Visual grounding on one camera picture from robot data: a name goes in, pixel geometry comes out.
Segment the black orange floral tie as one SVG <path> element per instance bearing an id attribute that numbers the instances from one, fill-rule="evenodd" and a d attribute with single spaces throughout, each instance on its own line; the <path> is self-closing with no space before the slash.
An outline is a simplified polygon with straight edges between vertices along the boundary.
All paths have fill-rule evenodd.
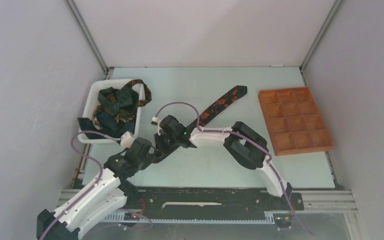
<path id="1" fill-rule="evenodd" d="M 236 100 L 242 98 L 248 93 L 248 87 L 244 85 L 236 85 L 231 90 L 222 95 L 218 100 L 212 103 L 208 108 L 206 108 L 199 116 L 199 126 L 205 127 L 210 123 L 218 114 L 228 108 Z M 155 160 L 154 164 L 160 163 L 179 146 L 175 146 L 173 143 L 169 143 L 169 137 L 164 136 L 163 134 L 159 135 L 155 133 L 153 135 L 155 140 Z"/>

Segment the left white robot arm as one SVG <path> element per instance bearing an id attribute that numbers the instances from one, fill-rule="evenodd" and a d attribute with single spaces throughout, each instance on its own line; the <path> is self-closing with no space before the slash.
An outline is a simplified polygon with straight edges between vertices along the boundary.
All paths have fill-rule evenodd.
<path id="1" fill-rule="evenodd" d="M 38 240 L 81 240 L 115 210 L 136 206 L 138 188 L 128 179 L 154 161 L 150 152 L 153 145 L 128 133 L 118 143 L 123 151 L 99 164 L 100 170 L 91 182 L 60 207 L 53 211 L 44 209 L 37 216 Z"/>

